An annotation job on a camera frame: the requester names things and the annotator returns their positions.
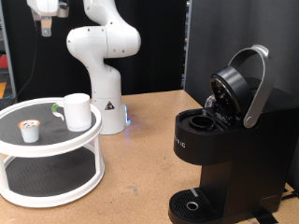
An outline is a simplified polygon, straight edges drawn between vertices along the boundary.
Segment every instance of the black wall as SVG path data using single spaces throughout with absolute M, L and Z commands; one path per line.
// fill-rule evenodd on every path
M 185 30 L 185 0 L 115 0 L 121 16 L 141 35 L 140 51 L 107 59 L 121 73 L 122 94 L 180 89 Z M 2 0 L 17 91 L 28 80 L 34 59 L 36 30 L 25 0 Z M 89 20 L 83 0 L 72 0 L 69 17 L 53 18 L 52 37 L 38 34 L 35 76 L 20 101 L 38 97 L 91 93 L 88 72 L 73 58 L 65 40 L 72 28 L 98 25 Z
M 260 44 L 276 62 L 266 68 L 267 75 L 277 76 L 275 87 L 299 99 L 298 9 L 296 0 L 192 0 L 186 92 L 204 105 L 212 94 L 211 75 L 241 49 Z M 260 77 L 261 63 L 253 58 L 240 72 Z M 289 183 L 299 190 L 299 147 Z

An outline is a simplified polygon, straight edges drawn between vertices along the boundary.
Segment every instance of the coffee maker lid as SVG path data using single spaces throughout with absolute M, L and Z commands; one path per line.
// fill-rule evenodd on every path
M 237 70 L 253 55 L 260 56 L 262 60 L 263 76 L 256 93 L 252 96 L 249 85 Z M 222 102 L 222 105 L 225 105 L 226 101 L 228 108 L 233 109 L 235 113 L 245 115 L 244 126 L 246 128 L 251 128 L 256 124 L 274 87 L 276 74 L 265 75 L 265 65 L 270 62 L 269 50 L 261 45 L 253 45 L 251 48 L 240 50 L 227 67 L 212 75 L 211 86 L 216 100 Z

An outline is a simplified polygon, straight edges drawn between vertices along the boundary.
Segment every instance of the wooden table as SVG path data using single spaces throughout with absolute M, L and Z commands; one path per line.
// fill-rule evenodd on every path
M 132 124 L 115 135 L 102 135 L 106 170 L 101 183 L 85 197 L 66 205 L 32 209 L 0 198 L 0 223 L 171 224 L 168 203 L 183 189 L 199 186 L 201 167 L 174 151 L 176 115 L 200 108 L 185 91 L 123 96 Z M 297 223 L 299 200 L 281 203 L 279 223 Z M 258 223 L 255 219 L 242 224 Z

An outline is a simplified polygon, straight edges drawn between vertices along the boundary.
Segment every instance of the coffee maker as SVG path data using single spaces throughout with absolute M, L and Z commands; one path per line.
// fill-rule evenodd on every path
M 262 60 L 262 79 L 244 78 L 240 65 Z M 231 224 L 278 210 L 299 131 L 299 100 L 273 88 L 275 62 L 267 48 L 240 50 L 212 75 L 205 108 L 176 117 L 174 151 L 202 166 L 199 188 L 173 195 L 175 224 Z

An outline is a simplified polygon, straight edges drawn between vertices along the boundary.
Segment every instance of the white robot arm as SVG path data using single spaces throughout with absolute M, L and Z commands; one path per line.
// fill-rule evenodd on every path
M 121 102 L 121 74 L 104 64 L 105 58 L 121 58 L 138 53 L 139 32 L 120 16 L 114 0 L 84 0 L 87 16 L 102 26 L 72 30 L 66 40 L 70 53 L 87 68 L 93 94 L 93 105 L 103 118 L 101 134 L 121 132 L 126 122 Z
M 59 0 L 27 0 L 27 5 L 32 9 L 36 27 L 41 28 L 41 34 L 51 36 L 52 17 L 68 17 L 69 2 Z

